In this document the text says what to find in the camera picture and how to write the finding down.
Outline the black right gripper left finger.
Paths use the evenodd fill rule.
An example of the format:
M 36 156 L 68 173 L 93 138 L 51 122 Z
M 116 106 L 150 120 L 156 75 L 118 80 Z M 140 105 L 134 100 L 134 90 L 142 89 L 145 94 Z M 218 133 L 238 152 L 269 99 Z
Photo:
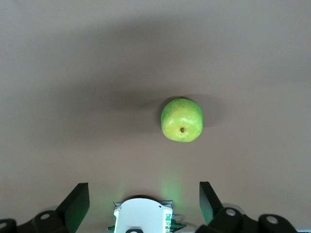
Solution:
M 37 214 L 24 224 L 0 220 L 2 233 L 75 233 L 89 210 L 88 183 L 79 183 L 55 210 Z

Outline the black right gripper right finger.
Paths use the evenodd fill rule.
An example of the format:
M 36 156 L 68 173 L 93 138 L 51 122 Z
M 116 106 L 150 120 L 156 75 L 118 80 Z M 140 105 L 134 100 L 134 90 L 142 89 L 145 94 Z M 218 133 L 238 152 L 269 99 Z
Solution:
M 197 233 L 296 233 L 284 217 L 263 214 L 253 220 L 236 208 L 224 207 L 209 182 L 200 182 L 200 209 L 205 224 Z

